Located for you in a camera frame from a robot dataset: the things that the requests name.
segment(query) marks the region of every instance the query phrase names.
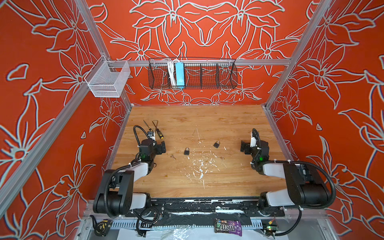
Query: black wire basket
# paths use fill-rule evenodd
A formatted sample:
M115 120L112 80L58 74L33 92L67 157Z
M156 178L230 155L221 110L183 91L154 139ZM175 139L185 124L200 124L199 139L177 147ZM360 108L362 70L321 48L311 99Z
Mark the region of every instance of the black wire basket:
M151 89L233 89L237 86L235 59L222 58L180 60L184 63L184 85L173 86L167 60L174 59L149 59L148 80Z

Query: black and yellow screwdriver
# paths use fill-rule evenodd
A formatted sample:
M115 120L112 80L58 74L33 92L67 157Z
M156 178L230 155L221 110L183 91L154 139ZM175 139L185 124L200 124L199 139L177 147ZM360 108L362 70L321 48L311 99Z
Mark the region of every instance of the black and yellow screwdriver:
M155 126L156 128L156 132L158 134L158 136L160 137L160 139L163 139L164 138L164 135L161 133L161 131L157 128L157 124L155 124L154 122L152 121L153 125Z

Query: wooden table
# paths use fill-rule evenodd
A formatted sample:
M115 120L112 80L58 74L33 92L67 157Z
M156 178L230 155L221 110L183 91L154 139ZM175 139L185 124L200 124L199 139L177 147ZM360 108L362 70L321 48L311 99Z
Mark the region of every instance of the wooden table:
M156 168L134 183L135 192L152 197L258 196L286 187L285 180L258 174L251 156L240 152L252 128L269 143L270 159L285 160L259 105L252 106L135 106L129 116L112 169L127 165L139 151L132 127L154 129L159 121L167 152L155 157ZM140 141L144 134L138 129ZM213 144L220 141L219 148ZM184 150L189 147L189 156Z

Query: wire basket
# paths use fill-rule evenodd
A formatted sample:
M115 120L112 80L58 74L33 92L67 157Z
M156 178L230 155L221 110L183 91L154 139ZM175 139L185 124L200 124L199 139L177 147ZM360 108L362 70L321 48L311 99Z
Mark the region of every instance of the wire basket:
M148 80L151 89L231 89L237 86L235 59L180 60L184 63L184 85L173 86L167 61L149 59Z
M95 97L118 98L131 74L126 61L122 68L110 67L104 56L93 66L85 77L88 87Z

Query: purple candy wrapper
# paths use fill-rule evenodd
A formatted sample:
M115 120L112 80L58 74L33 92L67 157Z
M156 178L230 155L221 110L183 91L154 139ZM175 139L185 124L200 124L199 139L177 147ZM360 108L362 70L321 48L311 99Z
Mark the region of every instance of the purple candy wrapper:
M241 237L241 224L239 221L215 219L215 232L231 233Z

